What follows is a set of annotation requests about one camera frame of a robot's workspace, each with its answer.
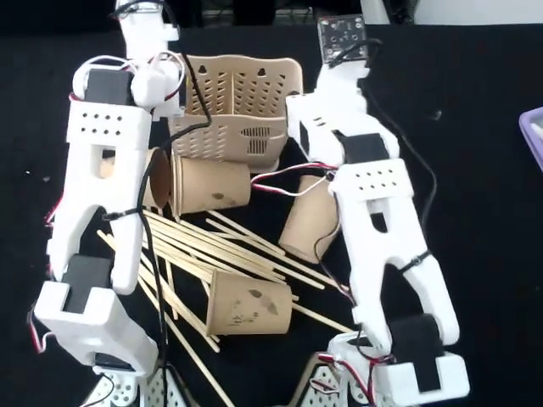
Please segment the black cloth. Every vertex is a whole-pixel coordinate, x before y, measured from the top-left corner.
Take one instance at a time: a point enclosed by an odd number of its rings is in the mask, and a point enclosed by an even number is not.
[[[428,224],[428,245],[440,261],[461,327],[452,350],[467,361],[468,399],[444,405],[493,405],[540,397],[540,233],[543,179],[518,129],[518,116],[543,105],[538,51],[543,26],[370,27],[384,42],[370,84],[384,109],[402,126],[434,167],[439,193]],[[238,28],[183,33],[190,53],[241,53],[297,59],[305,88],[321,65],[312,27]],[[25,315],[46,270],[48,231],[43,216],[62,191],[71,76],[85,59],[123,54],[120,33],[18,37],[0,40],[3,108],[0,169],[3,214],[0,259],[0,405],[79,405],[96,382],[54,340],[43,355],[32,351]],[[429,178],[404,149],[419,205]],[[281,165],[299,162],[290,143]],[[296,176],[280,184],[296,188]],[[249,229],[276,241],[292,199],[255,192],[250,206],[227,211]],[[84,254],[107,254],[90,231]],[[341,239],[325,260],[346,281]],[[177,274],[180,296],[204,316],[201,286]],[[325,293],[293,283],[300,302],[350,324],[350,307],[332,289]],[[389,318],[419,311],[412,290],[386,273],[383,304]],[[156,312],[137,290],[123,298],[127,311],[155,339]],[[287,336],[224,337],[212,353],[180,324],[217,380],[238,406],[286,404],[313,351],[335,335],[294,314]],[[171,336],[171,361],[203,406],[219,399]]]

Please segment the beige plastic basket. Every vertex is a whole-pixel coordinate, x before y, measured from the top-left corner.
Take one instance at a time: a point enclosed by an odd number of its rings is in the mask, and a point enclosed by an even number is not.
[[[302,69],[293,59],[241,55],[190,56],[213,124],[174,142],[183,157],[247,163],[251,172],[275,170],[287,142],[285,97],[302,93]],[[187,79],[185,115],[170,119],[170,133],[204,120]]]

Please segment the paper cup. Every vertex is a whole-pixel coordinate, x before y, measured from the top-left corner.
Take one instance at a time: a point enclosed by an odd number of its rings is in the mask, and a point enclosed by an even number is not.
[[[302,176],[299,192],[319,180],[317,176]],[[337,234],[337,231],[332,233],[337,226],[338,213],[333,196],[328,193],[328,184],[328,181],[321,182],[308,193],[296,197],[279,238],[279,246],[285,251],[313,264],[319,262]],[[317,241],[318,258],[315,256]]]
[[[213,274],[208,335],[286,333],[291,315],[289,286],[220,271]]]
[[[176,159],[178,215],[235,208],[249,203],[251,183],[246,164]]]
[[[153,169],[147,180],[145,194],[143,195],[143,206],[162,209],[168,203],[168,197],[170,196],[171,170],[168,157],[164,150],[160,148],[153,148],[147,152],[145,168],[147,168],[151,157],[155,153],[158,154],[159,157],[155,159]],[[113,175],[114,171],[115,157],[103,159],[102,164],[100,165],[100,176],[102,178],[108,178]]]

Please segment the metal base plate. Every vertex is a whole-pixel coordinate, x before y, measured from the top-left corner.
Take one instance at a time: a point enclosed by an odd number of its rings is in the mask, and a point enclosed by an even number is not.
[[[162,407],[164,390],[162,383],[162,371],[158,370],[148,381],[147,388],[140,392],[135,378],[126,376],[108,375],[114,384],[115,390],[108,398],[98,404],[97,407]],[[188,407],[177,381],[172,373],[166,371],[168,381],[168,407]],[[111,391],[111,382],[102,377],[83,405],[100,400]]]

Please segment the cable tie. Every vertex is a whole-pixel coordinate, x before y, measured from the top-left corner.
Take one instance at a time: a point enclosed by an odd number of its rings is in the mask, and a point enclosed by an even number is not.
[[[399,272],[401,274],[408,272],[413,267],[417,267],[418,265],[420,265],[427,257],[431,255],[432,252],[430,252],[429,250],[425,251],[423,254],[418,255],[415,259],[411,260],[409,263],[399,269]]]
[[[112,220],[118,220],[124,216],[138,214],[139,212],[140,212],[139,208],[132,208],[132,209],[125,210],[123,212],[110,212],[108,214],[103,214],[102,220],[105,220],[106,222],[111,222]]]

